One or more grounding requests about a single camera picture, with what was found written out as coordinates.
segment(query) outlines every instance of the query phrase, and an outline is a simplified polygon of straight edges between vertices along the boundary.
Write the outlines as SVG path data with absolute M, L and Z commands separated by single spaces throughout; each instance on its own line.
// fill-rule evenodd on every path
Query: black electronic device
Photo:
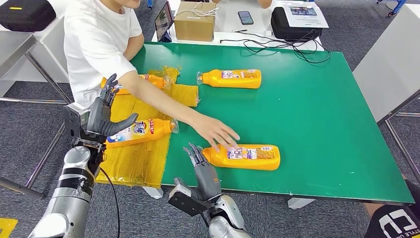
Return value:
M 282 7 L 276 7 L 271 14 L 271 26 L 274 36 L 288 42 L 306 42 L 322 34 L 322 28 L 290 27 Z
M 0 24 L 11 31 L 42 31 L 55 18 L 47 0 L 8 0 L 0 6 Z
M 166 1 L 155 19 L 156 36 L 158 42 L 170 42 L 170 39 L 167 37 L 167 32 L 172 24 L 172 11 L 170 9 L 169 2 Z
M 239 11 L 238 15 L 239 19 L 241 19 L 242 25 L 252 25 L 254 23 L 249 11 Z

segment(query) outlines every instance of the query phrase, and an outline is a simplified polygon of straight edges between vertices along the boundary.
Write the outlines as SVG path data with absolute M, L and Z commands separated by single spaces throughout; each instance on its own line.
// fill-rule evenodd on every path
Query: smartphone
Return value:
M 239 19 L 241 19 L 242 25 L 252 25 L 254 23 L 249 11 L 239 11 L 238 15 Z

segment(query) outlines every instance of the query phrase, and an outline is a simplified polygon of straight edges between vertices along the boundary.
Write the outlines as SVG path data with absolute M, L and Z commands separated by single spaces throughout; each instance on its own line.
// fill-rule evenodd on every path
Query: laptop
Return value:
M 156 35 L 157 41 L 167 42 L 168 38 L 167 31 L 173 24 L 173 12 L 170 9 L 169 2 L 167 1 L 165 5 L 163 5 L 162 10 L 160 10 L 159 14 L 155 19 L 155 28 L 156 28 Z

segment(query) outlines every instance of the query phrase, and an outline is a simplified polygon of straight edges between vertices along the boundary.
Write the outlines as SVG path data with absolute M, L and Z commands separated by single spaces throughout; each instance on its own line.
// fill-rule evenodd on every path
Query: human hand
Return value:
M 240 139 L 239 135 L 232 128 L 217 119 L 200 113 L 196 114 L 190 126 L 206 139 L 216 151 L 219 151 L 219 147 L 214 140 L 226 147 L 226 149 L 229 149 L 229 147 L 236 147 L 237 143 L 235 140 Z

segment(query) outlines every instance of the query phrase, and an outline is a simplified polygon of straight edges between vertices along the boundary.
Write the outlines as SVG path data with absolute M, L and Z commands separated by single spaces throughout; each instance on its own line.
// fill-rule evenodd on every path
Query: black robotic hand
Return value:
M 189 145 L 191 148 L 184 147 L 184 150 L 193 163 L 198 186 L 190 188 L 176 177 L 175 188 L 169 195 L 168 203 L 190 216 L 203 215 L 222 196 L 220 181 L 213 165 L 204 157 L 202 149 L 191 143 Z
M 137 119 L 138 114 L 133 113 L 127 119 L 120 122 L 111 122 L 111 106 L 119 89 L 114 89 L 118 84 L 116 74 L 111 75 L 102 88 L 99 97 L 95 98 L 89 114 L 87 131 L 104 136 L 115 135 L 123 129 L 131 126 Z
M 184 151 L 187 152 L 191 162 L 194 166 L 194 173 L 197 178 L 198 186 L 192 189 L 191 196 L 198 198 L 201 201 L 211 200 L 221 195 L 220 181 L 217 176 L 217 172 L 213 165 L 209 164 L 205 156 L 203 155 L 202 148 L 197 147 L 189 143 L 191 149 L 184 147 Z M 175 185 L 182 184 L 187 187 L 183 181 L 176 177 Z

